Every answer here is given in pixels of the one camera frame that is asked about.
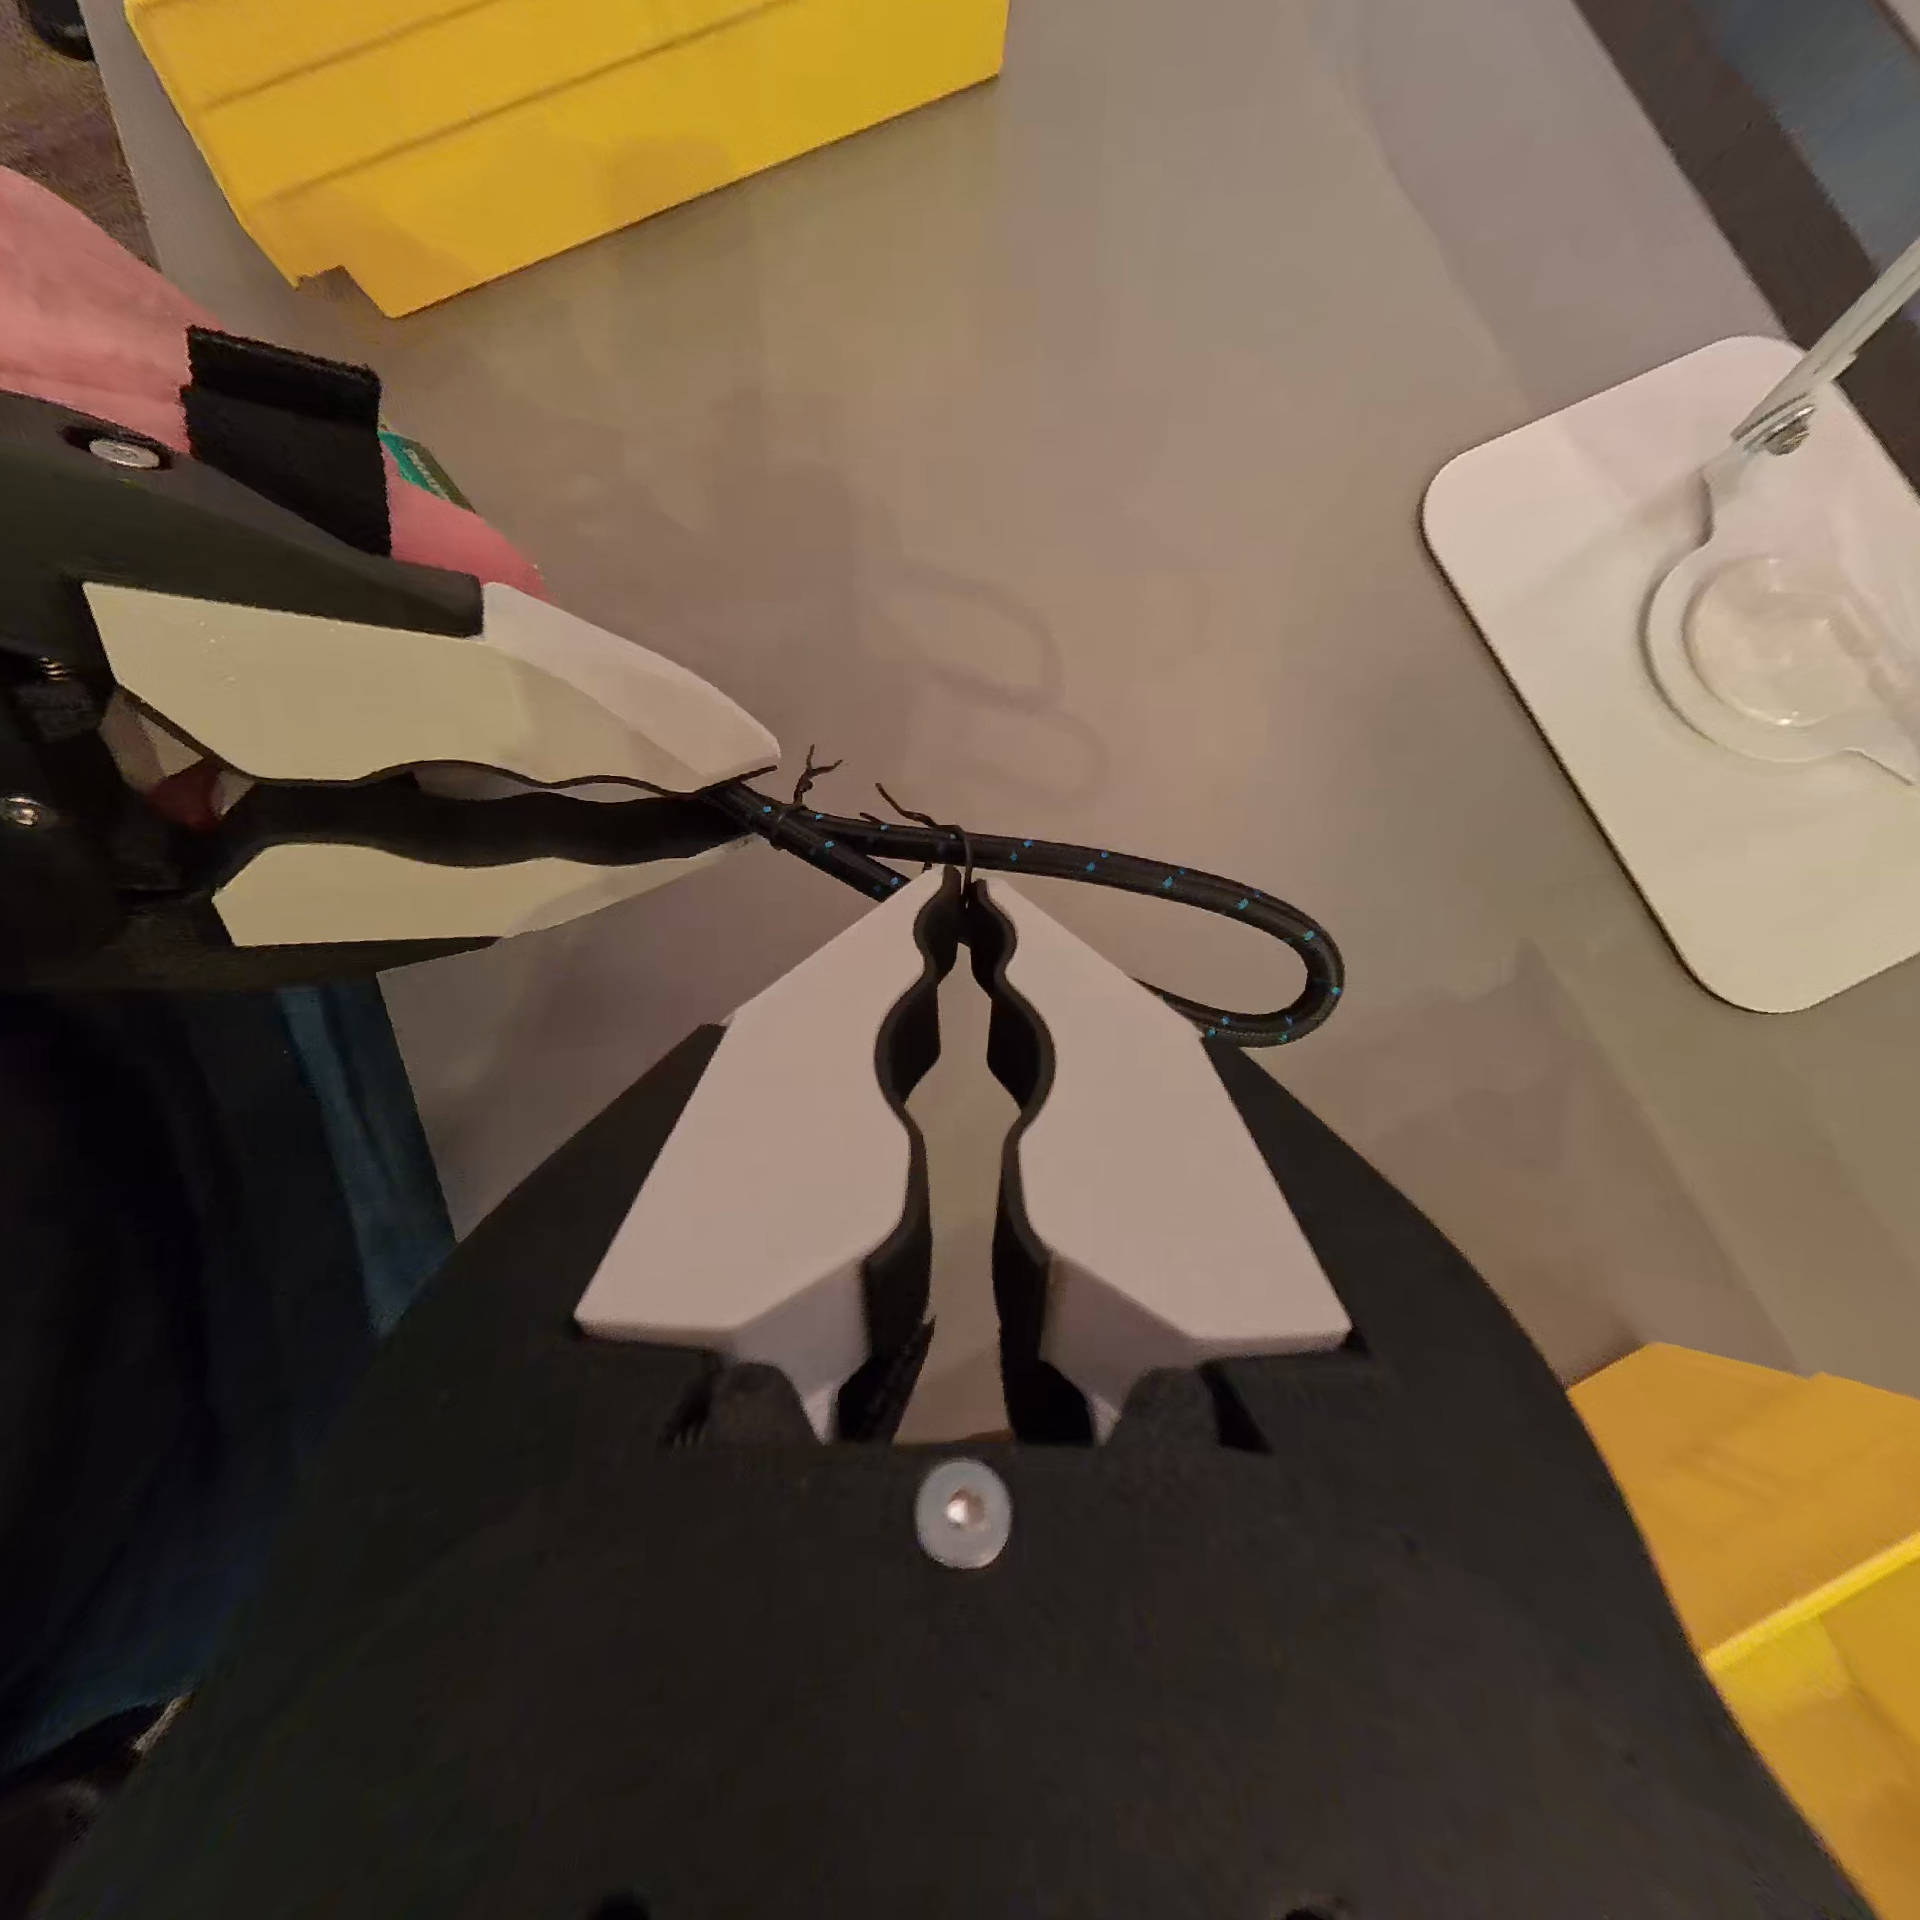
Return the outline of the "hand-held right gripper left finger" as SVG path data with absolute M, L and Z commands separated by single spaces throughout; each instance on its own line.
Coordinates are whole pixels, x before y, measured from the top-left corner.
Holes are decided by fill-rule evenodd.
M 895 887 L 737 1006 L 578 1299 L 589 1336 L 774 1366 L 820 1438 L 888 1440 L 929 1341 L 925 1146 L 964 918 Z

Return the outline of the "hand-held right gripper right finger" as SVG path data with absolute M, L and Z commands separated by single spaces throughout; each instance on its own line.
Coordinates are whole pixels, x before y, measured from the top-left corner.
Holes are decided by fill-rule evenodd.
M 1014 1102 L 992 1293 L 1007 1423 L 1096 1441 L 1156 1370 L 1352 1334 L 1202 1035 L 1014 887 L 975 880 L 988 1059 Z

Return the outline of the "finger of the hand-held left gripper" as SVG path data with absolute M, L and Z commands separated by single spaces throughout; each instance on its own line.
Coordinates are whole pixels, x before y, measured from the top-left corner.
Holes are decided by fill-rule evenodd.
M 209 906 L 237 947 L 487 944 L 646 896 L 740 841 L 724 819 L 252 826 L 209 842 Z
M 481 586 L 481 629 L 462 638 L 106 583 L 84 595 L 121 693 L 260 781 L 465 765 L 687 795 L 782 755 L 680 663 L 503 583 Z

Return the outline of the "yellow plastic bin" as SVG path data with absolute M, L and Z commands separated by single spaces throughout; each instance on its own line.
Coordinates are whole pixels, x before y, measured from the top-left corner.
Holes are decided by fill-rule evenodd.
M 1914 1395 L 1656 1344 L 1569 1398 L 1720 1699 L 1871 1911 L 1914 1918 Z
M 129 2 L 252 241 L 405 318 L 990 82 L 1006 2 Z

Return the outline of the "person's left hand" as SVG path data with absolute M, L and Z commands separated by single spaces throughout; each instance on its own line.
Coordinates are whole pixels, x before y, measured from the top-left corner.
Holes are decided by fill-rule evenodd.
M 84 213 L 2 174 L 2 386 L 189 449 L 186 330 L 215 318 Z M 546 598 L 535 561 L 488 520 L 382 455 L 391 552 Z

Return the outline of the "person's blue jeans leg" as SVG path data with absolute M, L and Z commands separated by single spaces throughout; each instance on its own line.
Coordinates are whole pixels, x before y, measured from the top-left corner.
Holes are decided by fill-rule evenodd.
M 389 1336 L 455 1248 L 438 1168 L 369 978 L 278 992 L 343 1187 L 375 1336 Z

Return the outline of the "thin dark twist tie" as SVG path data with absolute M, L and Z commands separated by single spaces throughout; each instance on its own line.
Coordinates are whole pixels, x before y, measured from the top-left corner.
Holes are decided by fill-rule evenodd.
M 830 775 L 839 773 L 844 762 L 844 758 L 820 758 L 818 744 L 807 742 L 800 773 L 794 775 L 791 797 L 783 809 L 805 824 L 828 824 L 836 832 L 860 824 L 873 841 L 885 839 L 888 850 L 880 853 L 873 845 L 866 848 L 868 857 L 882 861 L 890 859 L 893 864 L 914 857 L 925 872 L 960 871 L 964 881 L 972 881 L 975 853 L 969 833 L 952 823 L 932 819 L 922 809 L 905 807 L 880 781 L 873 783 L 880 811 L 866 807 L 861 811 L 834 813 L 828 807 L 818 807 L 814 787 Z

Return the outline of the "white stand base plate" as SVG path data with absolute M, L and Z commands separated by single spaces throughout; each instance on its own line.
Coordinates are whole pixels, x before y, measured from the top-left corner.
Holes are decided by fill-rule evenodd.
M 1424 538 L 1702 989 L 1802 1011 L 1917 952 L 1917 495 L 1840 377 L 1725 337 L 1458 453 Z

